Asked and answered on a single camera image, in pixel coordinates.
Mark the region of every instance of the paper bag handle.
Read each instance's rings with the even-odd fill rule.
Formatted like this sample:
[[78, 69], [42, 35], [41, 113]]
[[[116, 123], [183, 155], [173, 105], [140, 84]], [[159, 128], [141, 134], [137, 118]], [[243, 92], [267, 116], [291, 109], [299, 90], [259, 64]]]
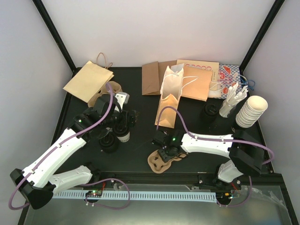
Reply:
[[186, 84], [181, 88], [181, 90], [182, 90], [185, 86], [187, 86], [188, 84], [190, 84], [190, 83], [196, 81], [199, 77], [198, 77], [198, 76], [185, 76], [184, 78], [196, 78], [196, 79], [193, 79], [192, 81], [186, 83]]

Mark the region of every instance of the black metal frame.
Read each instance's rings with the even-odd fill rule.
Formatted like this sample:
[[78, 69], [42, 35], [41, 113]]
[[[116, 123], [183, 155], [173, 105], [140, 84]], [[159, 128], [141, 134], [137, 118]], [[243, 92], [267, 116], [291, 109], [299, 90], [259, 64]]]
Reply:
[[[60, 38], [60, 35], [58, 31], [56, 30], [46, 8], [44, 7], [41, 0], [32, 0], [37, 7], [39, 13], [41, 14], [45, 24], [47, 25], [50, 33], [52, 34], [55, 42], [57, 43], [61, 53], [65, 57], [65, 60], [67, 61], [70, 69], [73, 72], [73, 76], [80, 70], [80, 68], [77, 68], [74, 64], [74, 62], [71, 59], [71, 56], [69, 55], [62, 39]], [[283, 5], [285, 0], [275, 0], [272, 8], [270, 9], [266, 19], [264, 20], [261, 28], [259, 29], [253, 43], [251, 44], [242, 64], [240, 65], [240, 72], [243, 74], [243, 71], [245, 70], [247, 64], [250, 62], [253, 54], [255, 53], [256, 49], [258, 48], [262, 38], [266, 34], [268, 28], [270, 27], [272, 21], [274, 20], [275, 16], [277, 15], [278, 11], [280, 10], [281, 6]], [[62, 131], [63, 122], [67, 113], [67, 109], [69, 106], [71, 100], [71, 95], [67, 93], [60, 117], [59, 122], [57, 124], [57, 127], [55, 129], [55, 133], [53, 136], [52, 143], [54, 143]], [[287, 192], [283, 177], [281, 174], [273, 173], [273, 167], [272, 164], [269, 164], [269, 174], [262, 174], [260, 177], [253, 177], [252, 183], [253, 185], [265, 185], [265, 186], [280, 186], [282, 195], [285, 200], [285, 204], [287, 206], [289, 216], [291, 218], [293, 225], [298, 225], [298, 220], [296, 218], [295, 211], [293, 209], [291, 199], [289, 197], [289, 194]], [[117, 177], [119, 179], [122, 179], [125, 182], [128, 183], [141, 183], [141, 184], [194, 184], [198, 182], [198, 175], [194, 173], [187, 173], [187, 174], [164, 174], [163, 178], [161, 176], [158, 176], [157, 174], [145, 174], [145, 173], [128, 173], [128, 172], [118, 172], [118, 173], [102, 173], [103, 176], [110, 176], [110, 177]], [[249, 180], [248, 177], [242, 176], [240, 178], [242, 185], [248, 185]], [[26, 215], [28, 212], [28, 207], [23, 209], [21, 213], [21, 217], [19, 220], [18, 225], [23, 225], [26, 219]]]

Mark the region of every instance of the cup stack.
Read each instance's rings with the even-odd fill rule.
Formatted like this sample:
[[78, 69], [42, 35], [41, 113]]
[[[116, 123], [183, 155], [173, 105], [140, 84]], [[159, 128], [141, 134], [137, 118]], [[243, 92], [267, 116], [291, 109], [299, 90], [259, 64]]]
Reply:
[[241, 128], [251, 127], [268, 108], [267, 101], [260, 96], [251, 96], [236, 115], [235, 121]]

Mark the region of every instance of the gray wall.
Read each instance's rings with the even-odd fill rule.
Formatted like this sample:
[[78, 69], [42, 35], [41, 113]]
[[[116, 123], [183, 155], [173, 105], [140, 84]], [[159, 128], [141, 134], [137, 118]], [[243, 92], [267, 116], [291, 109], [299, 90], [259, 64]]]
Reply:
[[274, 150], [275, 171], [282, 173], [300, 219], [300, 1], [285, 1], [255, 52], [245, 75], [256, 81], [254, 95], [269, 103], [260, 123]]
[[21, 211], [8, 208], [9, 174], [49, 148], [71, 71], [31, 0], [0, 3], [0, 220], [15, 225]]
[[240, 64], [274, 0], [43, 0], [77, 66], [176, 59]]

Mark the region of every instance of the purple cable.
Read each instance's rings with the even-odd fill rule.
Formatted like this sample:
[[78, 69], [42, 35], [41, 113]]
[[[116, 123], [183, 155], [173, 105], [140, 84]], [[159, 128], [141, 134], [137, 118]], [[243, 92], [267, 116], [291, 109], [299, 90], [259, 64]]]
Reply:
[[183, 117], [182, 117], [182, 115], [180, 114], [180, 112], [179, 112], [177, 109], [175, 109], [174, 107], [172, 107], [172, 106], [166, 106], [165, 108], [163, 108], [163, 109], [160, 111], [160, 114], [159, 114], [158, 120], [157, 120], [156, 130], [158, 130], [160, 117], [161, 117], [163, 111], [164, 111], [165, 109], [167, 109], [167, 108], [173, 109], [173, 110], [179, 115], [179, 117], [180, 117], [180, 119], [181, 119], [181, 122], [182, 122], [182, 125], [183, 125], [183, 127], [184, 127], [186, 133], [187, 133], [190, 137], [192, 137], [192, 138], [194, 138], [194, 139], [202, 140], [202, 141], [211, 141], [211, 142], [233, 142], [233, 143], [242, 143], [242, 144], [249, 144], [249, 145], [253, 145], [253, 146], [262, 148], [262, 149], [268, 151], [268, 152], [270, 153], [270, 155], [271, 155], [270, 159], [264, 161], [262, 164], [269, 163], [269, 162], [271, 162], [271, 161], [275, 158], [274, 152], [273, 152], [271, 149], [269, 149], [268, 147], [266, 147], [266, 146], [264, 146], [264, 145], [262, 145], [262, 144], [258, 144], [258, 143], [255, 143], [255, 142], [248, 142], [248, 141], [234, 140], [234, 139], [212, 139], [212, 138], [204, 138], [204, 137], [196, 137], [196, 138], [195, 138], [195, 136], [192, 135], [192, 134], [188, 131], [188, 128], [187, 128], [187, 126], [186, 126], [186, 124], [185, 124], [185, 122], [184, 122], [184, 120], [183, 120]]
[[[121, 180], [119, 180], [119, 179], [116, 179], [116, 178], [108, 178], [108, 179], [100, 180], [100, 181], [97, 181], [97, 182], [91, 183], [91, 184], [82, 184], [81, 186], [92, 186], [92, 185], [100, 184], [100, 183], [105, 182], [105, 181], [108, 181], [108, 180], [115, 180], [115, 181], [118, 181], [118, 182], [120, 182], [121, 184], [123, 184], [123, 185], [125, 186], [125, 188], [126, 188], [126, 190], [127, 190], [127, 192], [128, 192], [128, 199], [127, 199], [127, 201], [126, 201], [126, 204], [123, 205], [122, 207], [111, 207], [111, 206], [102, 205], [102, 204], [96, 204], [96, 203], [94, 203], [94, 205], [96, 205], [96, 206], [101, 206], [101, 207], [104, 207], [104, 208], [107, 208], [107, 209], [110, 209], [110, 210], [122, 210], [122, 209], [126, 208], [126, 207], [130, 204], [130, 191], [129, 191], [128, 186], [127, 186], [123, 181], [121, 181]], [[88, 202], [88, 197], [89, 197], [89, 196], [86, 196], [86, 198], [85, 198], [85, 202], [86, 202], [87, 204], [90, 203], [90, 202]]]
[[242, 201], [241, 203], [236, 204], [236, 205], [222, 205], [222, 204], [220, 204], [219, 201], [217, 200], [217, 204], [218, 204], [219, 206], [223, 206], [223, 207], [237, 207], [237, 206], [242, 206], [242, 205], [244, 205], [244, 204], [249, 200], [249, 198], [250, 198], [250, 196], [251, 196], [251, 194], [252, 194], [252, 180], [251, 180], [251, 177], [250, 177], [250, 176], [249, 176], [249, 182], [250, 182], [250, 191], [249, 191], [249, 194], [248, 194], [247, 198], [246, 198], [244, 201]]
[[[63, 143], [67, 142], [68, 140], [72, 139], [73, 137], [76, 137], [76, 136], [79, 136], [79, 135], [82, 135], [84, 134], [85, 132], [93, 129], [94, 127], [96, 127], [99, 123], [101, 123], [105, 118], [106, 116], [108, 115], [112, 105], [113, 105], [113, 88], [112, 86], [110, 85], [110, 83], [106, 83], [106, 88], [109, 89], [109, 92], [110, 92], [110, 101], [109, 101], [109, 105], [108, 105], [108, 108], [105, 112], [105, 114], [103, 115], [103, 117], [101, 117], [100, 120], [98, 120], [96, 123], [94, 123], [93, 125], [91, 125], [90, 127], [66, 138], [65, 140], [63, 140], [62, 142], [59, 143], [59, 145], [62, 145]], [[55, 146], [53, 149], [51, 149], [51, 151], [49, 151], [32, 169], [32, 171], [35, 171], [40, 165], [41, 163], [50, 155], [52, 154], [55, 150], [57, 149], [57, 146]], [[13, 193], [11, 194], [10, 198], [9, 198], [9, 201], [8, 201], [8, 207], [11, 209], [11, 210], [20, 210], [20, 209], [23, 209], [25, 208], [26, 206], [29, 205], [29, 203], [26, 203], [24, 204], [23, 206], [20, 206], [20, 207], [13, 207], [12, 206], [12, 201], [13, 201], [13, 198], [16, 194], [16, 192], [18, 191], [18, 189], [20, 188], [20, 186], [28, 179], [28, 177], [31, 175], [32, 173], [28, 173], [21, 181], [20, 183], [15, 187], [15, 190], [13, 191]]]

